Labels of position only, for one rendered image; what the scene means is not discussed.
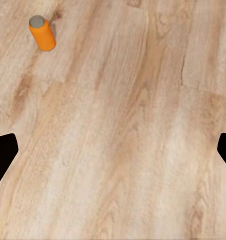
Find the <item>can of soda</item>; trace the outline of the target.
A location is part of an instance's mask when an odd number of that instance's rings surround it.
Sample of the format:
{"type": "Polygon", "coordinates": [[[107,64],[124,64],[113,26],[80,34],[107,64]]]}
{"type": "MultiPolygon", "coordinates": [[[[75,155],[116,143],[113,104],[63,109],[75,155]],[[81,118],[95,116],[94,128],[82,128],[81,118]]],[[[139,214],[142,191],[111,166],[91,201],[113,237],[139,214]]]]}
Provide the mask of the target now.
{"type": "Polygon", "coordinates": [[[32,16],[28,20],[28,28],[41,50],[44,52],[53,50],[55,47],[55,39],[48,21],[43,16],[32,16]]]}

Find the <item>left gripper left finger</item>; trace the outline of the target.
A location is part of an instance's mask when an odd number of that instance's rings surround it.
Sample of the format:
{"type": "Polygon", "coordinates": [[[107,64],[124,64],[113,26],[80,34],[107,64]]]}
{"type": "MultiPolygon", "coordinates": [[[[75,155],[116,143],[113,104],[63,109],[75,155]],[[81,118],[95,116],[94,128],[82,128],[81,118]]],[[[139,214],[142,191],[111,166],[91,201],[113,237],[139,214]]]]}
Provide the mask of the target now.
{"type": "Polygon", "coordinates": [[[15,134],[0,136],[0,181],[17,153],[18,143],[15,134]]]}

